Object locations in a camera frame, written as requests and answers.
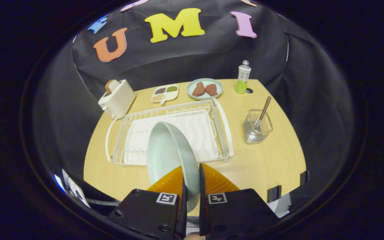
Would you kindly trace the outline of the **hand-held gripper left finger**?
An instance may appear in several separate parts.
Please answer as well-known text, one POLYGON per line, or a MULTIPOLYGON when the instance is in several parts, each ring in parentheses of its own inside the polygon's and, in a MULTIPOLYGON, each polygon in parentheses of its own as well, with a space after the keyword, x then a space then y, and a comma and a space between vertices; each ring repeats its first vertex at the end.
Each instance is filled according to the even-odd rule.
POLYGON ((180 240, 186 237, 186 202, 187 187, 178 166, 148 190, 132 190, 108 219, 154 240, 180 240))

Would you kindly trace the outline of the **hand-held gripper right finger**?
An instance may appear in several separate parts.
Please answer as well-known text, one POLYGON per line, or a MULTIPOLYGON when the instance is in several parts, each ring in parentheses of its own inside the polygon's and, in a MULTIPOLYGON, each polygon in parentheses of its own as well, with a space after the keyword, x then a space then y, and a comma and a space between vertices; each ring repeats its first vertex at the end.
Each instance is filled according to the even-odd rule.
POLYGON ((215 176, 215 169, 201 163, 199 234, 206 240, 251 238, 252 234, 265 233, 280 221, 251 188, 211 193, 212 176, 215 176))

